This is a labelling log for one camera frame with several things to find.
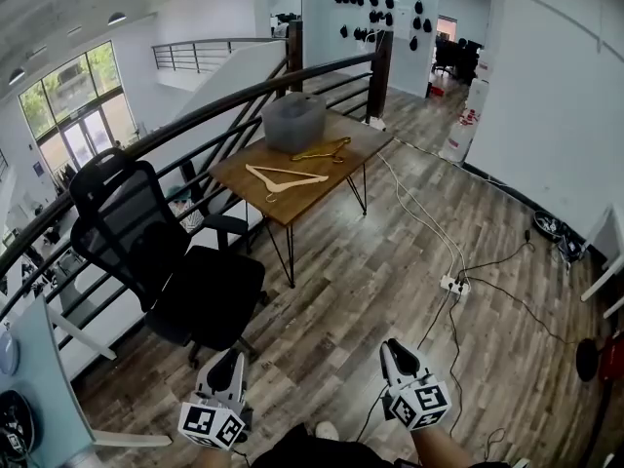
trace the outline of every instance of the window frame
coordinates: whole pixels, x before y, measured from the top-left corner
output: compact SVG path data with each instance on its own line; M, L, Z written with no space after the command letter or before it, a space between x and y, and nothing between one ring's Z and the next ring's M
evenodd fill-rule
M94 77L94 73L93 73L93 68L91 65L91 62L89 61L89 52L94 51L95 49L98 49L99 47L105 45L105 44L110 44L110 50L112 53L112 57L113 57L113 61L115 64L115 70L117 71L117 77L119 78L119 85L117 87L114 87L112 89L110 89L109 91L105 92L104 94L100 95L98 92L98 85L96 83L96 79ZM53 74L55 71L58 71L59 69L62 69L65 65L69 64L70 62L77 60L80 57L84 57L85 61L87 63L87 69L89 72L89 77L91 78L91 84L93 86L94 92L96 93L96 98L86 102L85 104L83 104L82 106L80 106L78 109L74 110L73 112L69 113L67 116L65 116L64 118L62 118L61 120L57 119L57 116L55 115L55 112L52 108L52 105L50 103L50 97L48 94L48 91L46 90L46 85L44 83L44 79L47 78L49 75ZM49 111L49 114L52 116L52 121L53 121L53 126L47 130L46 132L44 132L43 134L41 134L40 136L35 136L32 127L30 126L30 121L28 120L28 117L26 116L26 112L24 111L23 108L23 104L21 102L21 96L23 96L28 90L30 90L32 87L34 87L35 85L39 84L41 86L44 98L46 100L46 105ZM41 145L43 145L44 143L46 143L48 140L50 140L52 137L59 135L62 140L63 143L65 144L65 147L67 148L67 152L70 155L70 158L72 159L72 161L74 161L73 158L73 153L70 149L70 146L65 138L64 135L64 131L67 130L68 128L70 128L72 125L74 125L75 123L77 123L77 121L79 122L82 118L88 116L89 114L95 112L95 111L100 111L101 117L102 117L102 121L107 129L107 132L109 134L110 137L113 137L112 132L110 132L110 127L108 126L108 121L106 120L105 114L103 112L103 108L102 106L108 102L109 100L112 100L113 98L116 98L120 95L124 95L125 96L125 92L124 92L124 87L123 87L123 83L121 80L121 74L119 73L119 65L117 63L117 57L115 56L115 48L113 47L113 42L112 40L106 40L92 48L90 48L89 50L78 54L76 57L71 58L69 60L66 60L63 64L59 65L58 67L56 67L55 69L53 69L52 71L50 71L48 74L44 75L43 77L41 77L39 80L37 80L36 82L34 82L32 85L30 85L27 89L25 89L21 94L18 95L18 101L19 101L19 106L21 107L21 112L23 113L24 116L24 121L26 122L26 125L28 126L28 129L30 130L30 133L32 135L32 138L34 139L35 143L37 144L37 146L40 148ZM132 120L133 125L135 126L135 128L137 127L137 123L135 121L135 117L133 116L132 111L130 110L130 106L128 105L128 97L125 96L125 103L128 107L128 112L130 114L130 118ZM48 162L44 159L45 165L46 167L48 167L48 171L50 172L50 175L53 176L53 179L56 180L56 176L55 174L52 172L52 170L50 169L50 166L48 165Z

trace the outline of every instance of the glass panel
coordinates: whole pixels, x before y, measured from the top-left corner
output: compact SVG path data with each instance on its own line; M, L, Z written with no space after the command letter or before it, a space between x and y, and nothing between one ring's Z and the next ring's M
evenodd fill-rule
M104 110L104 116L113 138L121 142L124 147L130 145L137 136L135 135L135 124L126 104L126 96L122 94L114 97L101 107Z
M87 58L91 65L91 72L94 75L99 96L121 85L112 43L106 42L88 51Z
M19 96L23 114L26 116L30 131L35 138L40 137L54 126L55 120L50 112L41 82L35 83Z
M50 73L43 79L43 85L57 122L97 96L84 55Z
M101 121L99 111L87 116L85 118L85 125L87 126L87 132L89 132L91 142L98 153L113 146L113 144L110 143L110 138L108 138L104 122Z
M76 123L75 125L72 125L71 128L67 129L65 131L65 138L67 139L67 143L78 161L78 165L84 167L85 164L94 157L94 153L91 152L91 149L85 140L85 135L82 133L80 124Z
M40 148L53 174L56 175L59 170L65 168L65 165L70 165L71 168L74 168L73 161L71 161L69 152L59 134L50 137L40 145Z

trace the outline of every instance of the wooden floor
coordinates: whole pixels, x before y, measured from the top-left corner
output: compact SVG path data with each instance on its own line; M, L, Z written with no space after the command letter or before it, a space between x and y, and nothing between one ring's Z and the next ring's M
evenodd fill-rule
M337 77L316 79L305 88L314 90ZM441 147L467 94L465 87L437 82L447 88L445 96L426 101L390 90L384 116L397 137L431 151ZM467 264L504 257L524 240L530 210L505 193L399 143L382 154L464 251ZM394 336L417 343L442 300L439 283L449 270L449 251L399 206L394 180L378 158L367 166L367 177L368 216L362 216L345 183L296 223L295 289L288 287L266 232L254 244L253 257L267 269L264 287L272 303L245 332L261 352L249 378L255 431L239 447L251 459L301 421L328 419L343 439L354 439L384 386L380 342ZM362 176L355 182L362 186ZM414 203L407 206L424 218ZM273 230L285 252L285 234L277 226ZM590 260L574 264L567 274L545 240L533 234L532 242L534 253L524 249L474 275L523 298L551 332L567 340L596 334L599 310L579 301L591 283ZM459 268L457 259L453 273ZM449 376L455 356L449 308L450 301L422 347L454 401L443 422L447 429L459 414L458 390ZM596 382L583 384L576 376L575 346L550 337L519 302L478 283L453 316L461 345L455 373L463 388L454 437L481 461L488 435L504 428L504 440L492 447L490 460L528 457L536 467L575 466L600 399ZM198 449L176 434L179 402L195 381L187 350L143 329L121 346L116 362L99 366L76 385L94 427L175 438L168 448L102 448L98 453L108 466L183 467L197 455ZM204 362L211 355L204 350L200 358ZM415 460L410 437L397 423L382 421L377 406L363 441L388 460ZM234 458L235 466L244 466Z

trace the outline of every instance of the mesh chair back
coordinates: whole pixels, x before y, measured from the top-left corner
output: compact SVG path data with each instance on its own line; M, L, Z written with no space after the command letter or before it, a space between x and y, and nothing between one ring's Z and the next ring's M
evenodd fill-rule
M153 167L108 149L78 172L69 193L80 216L74 250L128 286L148 311L190 243Z

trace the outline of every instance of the person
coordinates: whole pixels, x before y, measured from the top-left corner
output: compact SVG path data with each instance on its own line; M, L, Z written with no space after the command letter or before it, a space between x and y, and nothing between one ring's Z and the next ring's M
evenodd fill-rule
M438 426L411 432L414 446L423 468L509 468L505 463L478 463ZM228 468L231 452L205 448L192 468ZM315 435L309 435L299 424L288 432L275 447L253 462L253 468L391 468L371 448L356 442L341 442L335 427L327 422L316 426Z

